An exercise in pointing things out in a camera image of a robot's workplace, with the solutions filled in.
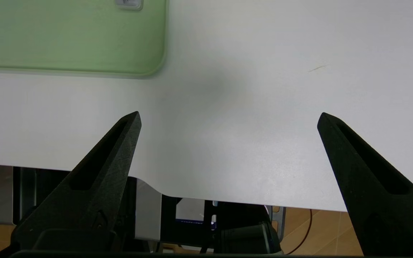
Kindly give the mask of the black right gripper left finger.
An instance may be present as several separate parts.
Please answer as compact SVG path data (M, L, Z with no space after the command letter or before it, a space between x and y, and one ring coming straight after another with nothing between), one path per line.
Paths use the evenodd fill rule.
M12 239L33 249L40 236L57 230L69 243L80 231L114 229L142 122L135 111L119 119L29 216Z

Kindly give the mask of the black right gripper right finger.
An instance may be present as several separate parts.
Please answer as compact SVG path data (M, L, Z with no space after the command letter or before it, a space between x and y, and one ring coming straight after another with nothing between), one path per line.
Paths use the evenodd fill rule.
M413 183L341 119L317 129L365 256L413 256Z

